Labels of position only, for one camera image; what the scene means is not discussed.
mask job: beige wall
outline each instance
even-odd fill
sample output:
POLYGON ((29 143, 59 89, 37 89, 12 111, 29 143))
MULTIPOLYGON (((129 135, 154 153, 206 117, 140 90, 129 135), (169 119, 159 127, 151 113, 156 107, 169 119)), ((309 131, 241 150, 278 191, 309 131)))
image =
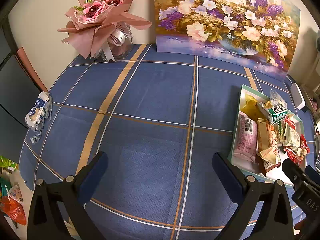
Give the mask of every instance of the beige wall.
MULTIPOLYGON (((319 28, 300 0, 291 1, 301 10, 301 22, 289 74, 300 83, 316 57, 315 32, 319 28)), ((17 45, 24 47, 47 88, 77 55, 72 46, 61 43, 67 34, 57 32, 68 22, 64 13, 74 5, 78 5, 77 0, 19 0, 9 15, 17 45)), ((153 21, 153 0, 133 0, 130 13, 153 21)), ((134 43, 155 42, 154 26, 142 31, 133 29, 132 32, 134 43)))

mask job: painted bouquet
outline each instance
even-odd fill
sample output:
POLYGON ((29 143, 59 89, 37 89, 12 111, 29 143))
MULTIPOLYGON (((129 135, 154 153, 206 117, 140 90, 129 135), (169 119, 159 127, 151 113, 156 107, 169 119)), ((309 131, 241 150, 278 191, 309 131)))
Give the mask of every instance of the painted bouquet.
POLYGON ((159 27, 187 34, 195 41, 216 39, 242 55, 264 54, 278 68, 290 65, 297 31, 283 6, 269 0, 172 0, 159 11, 159 27))
POLYGON ((128 13, 132 0, 78 0, 66 12, 71 21, 58 32, 67 32, 69 37, 62 42, 71 44, 84 58, 96 57, 102 50, 107 59, 113 59, 115 49, 126 46, 129 25, 141 30, 151 26, 151 22, 128 13))

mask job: green package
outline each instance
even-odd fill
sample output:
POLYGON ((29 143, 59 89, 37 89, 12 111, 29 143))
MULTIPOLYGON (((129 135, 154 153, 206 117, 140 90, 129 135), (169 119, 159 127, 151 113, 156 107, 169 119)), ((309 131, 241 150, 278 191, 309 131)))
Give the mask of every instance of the green package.
POLYGON ((272 99, 265 104, 259 103, 259 109, 266 119, 269 120, 270 124, 281 121, 288 114, 287 109, 278 99, 272 99))

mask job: pink wrapping paper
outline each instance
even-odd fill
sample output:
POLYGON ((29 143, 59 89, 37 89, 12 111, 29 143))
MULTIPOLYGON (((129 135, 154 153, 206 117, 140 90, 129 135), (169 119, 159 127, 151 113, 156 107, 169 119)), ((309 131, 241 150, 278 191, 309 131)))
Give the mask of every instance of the pink wrapping paper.
MULTIPOLYGON (((85 0, 78 0, 82 6, 85 0)), ((151 22, 144 18, 132 15, 127 11, 130 9, 132 0, 123 0, 123 3, 110 7, 102 12, 95 23, 83 23, 76 17, 75 8, 70 8, 65 15, 71 19, 66 28, 58 29, 58 32, 66 32, 69 37, 62 40, 73 46, 82 57, 93 57, 101 48, 116 28, 118 22, 126 22, 132 27, 143 30, 151 26, 151 22)))

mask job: canvas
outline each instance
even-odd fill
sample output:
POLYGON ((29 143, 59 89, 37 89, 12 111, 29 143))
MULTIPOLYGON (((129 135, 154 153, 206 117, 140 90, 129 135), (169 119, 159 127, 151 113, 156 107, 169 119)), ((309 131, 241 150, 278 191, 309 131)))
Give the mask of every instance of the canvas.
POLYGON ((283 80, 300 10, 289 0, 155 0, 157 51, 238 64, 283 80))

